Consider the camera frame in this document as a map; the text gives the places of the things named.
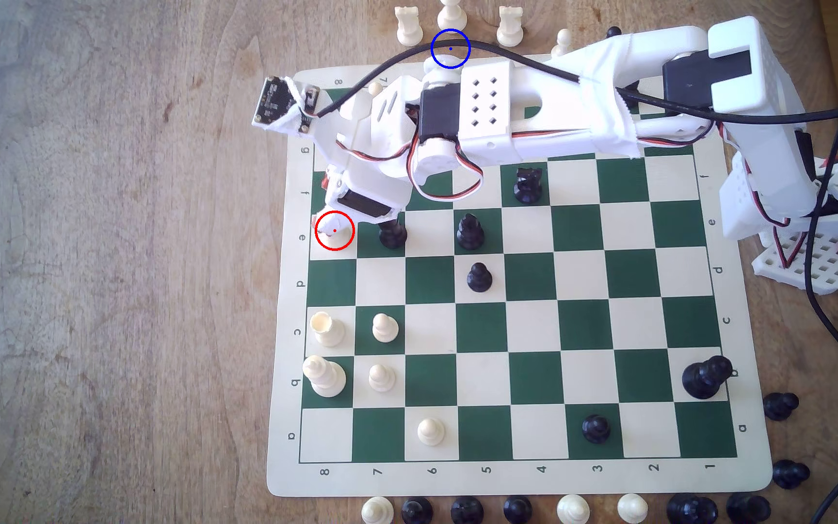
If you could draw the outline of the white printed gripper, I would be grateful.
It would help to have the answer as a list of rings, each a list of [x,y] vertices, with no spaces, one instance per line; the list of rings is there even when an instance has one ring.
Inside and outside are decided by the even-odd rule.
[[[316,121],[316,146],[328,162],[321,186],[324,206],[313,214],[314,229],[338,229],[338,212],[355,221],[388,221],[411,198],[406,153],[416,129],[407,104],[416,103],[422,82],[412,76],[391,81],[376,96],[359,90],[336,112]]]

